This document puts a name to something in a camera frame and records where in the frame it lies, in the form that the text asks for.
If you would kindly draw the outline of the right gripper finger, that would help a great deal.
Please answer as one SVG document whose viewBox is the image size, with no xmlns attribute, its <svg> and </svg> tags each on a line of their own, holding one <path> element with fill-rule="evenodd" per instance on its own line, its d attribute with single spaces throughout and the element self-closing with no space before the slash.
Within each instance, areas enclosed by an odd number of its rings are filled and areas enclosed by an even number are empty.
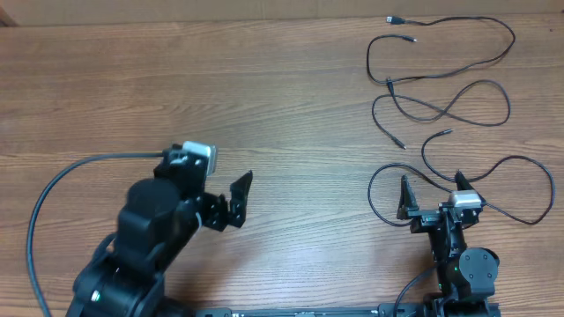
<svg viewBox="0 0 564 317">
<path fill-rule="evenodd" d="M 406 175 L 400 180 L 400 198 L 397 207 L 397 219 L 411 219 L 419 210 L 412 187 Z"/>
<path fill-rule="evenodd" d="M 474 187 L 470 184 L 470 182 L 464 177 L 461 171 L 457 171 L 455 174 L 455 183 L 457 191 L 467 191 L 473 190 Z"/>
</svg>

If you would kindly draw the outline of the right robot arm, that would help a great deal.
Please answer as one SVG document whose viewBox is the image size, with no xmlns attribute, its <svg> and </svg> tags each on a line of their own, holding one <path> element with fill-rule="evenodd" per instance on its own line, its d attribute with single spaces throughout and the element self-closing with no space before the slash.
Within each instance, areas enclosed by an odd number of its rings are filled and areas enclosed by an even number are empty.
<svg viewBox="0 0 564 317">
<path fill-rule="evenodd" d="M 406 176 L 401 178 L 401 194 L 397 218 L 408 220 L 412 233 L 428 235 L 434 266 L 413 278 L 397 296 L 395 316 L 498 316 L 499 306 L 489 304 L 495 293 L 498 276 L 498 255 L 483 247 L 468 247 L 464 229 L 479 222 L 486 200 L 460 172 L 456 173 L 457 189 L 435 210 L 422 210 Z M 437 274 L 440 291 L 427 294 L 424 302 L 401 307 L 407 291 L 422 279 Z"/>
</svg>

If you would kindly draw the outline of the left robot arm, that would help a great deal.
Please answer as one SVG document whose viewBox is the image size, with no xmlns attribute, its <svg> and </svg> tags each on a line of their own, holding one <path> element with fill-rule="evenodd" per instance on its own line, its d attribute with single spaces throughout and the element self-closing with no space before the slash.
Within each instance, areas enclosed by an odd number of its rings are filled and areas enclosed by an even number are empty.
<svg viewBox="0 0 564 317">
<path fill-rule="evenodd" d="M 210 164 L 205 155 L 169 149 L 152 178 L 131 186 L 116 231 L 74 282 L 69 316 L 195 315 L 166 296 L 165 272 L 201 227 L 242 227 L 253 180 L 246 172 L 231 184 L 229 198 L 209 194 L 204 185 Z"/>
</svg>

